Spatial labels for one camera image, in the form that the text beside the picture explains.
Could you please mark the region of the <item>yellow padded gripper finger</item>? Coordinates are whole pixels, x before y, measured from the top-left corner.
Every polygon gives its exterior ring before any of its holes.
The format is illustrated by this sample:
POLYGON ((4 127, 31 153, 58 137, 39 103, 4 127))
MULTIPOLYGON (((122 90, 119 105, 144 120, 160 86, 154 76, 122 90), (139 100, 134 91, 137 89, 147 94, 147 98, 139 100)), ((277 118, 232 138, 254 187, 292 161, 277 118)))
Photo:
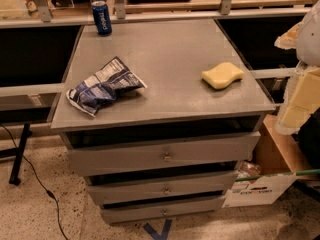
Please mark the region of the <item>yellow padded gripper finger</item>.
POLYGON ((276 131, 283 135, 298 132, 319 108, 320 68, 297 68, 287 82, 284 102, 277 115, 276 131))

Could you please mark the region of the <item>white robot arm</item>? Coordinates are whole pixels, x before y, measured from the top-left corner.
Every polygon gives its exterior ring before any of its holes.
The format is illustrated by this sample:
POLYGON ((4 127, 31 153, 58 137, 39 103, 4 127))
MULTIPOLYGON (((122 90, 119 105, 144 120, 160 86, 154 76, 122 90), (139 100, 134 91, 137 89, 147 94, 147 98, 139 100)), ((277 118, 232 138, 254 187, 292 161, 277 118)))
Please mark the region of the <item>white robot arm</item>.
POLYGON ((320 108, 320 1, 274 45, 295 49, 299 60, 287 82, 275 125, 278 133, 291 135, 320 108))

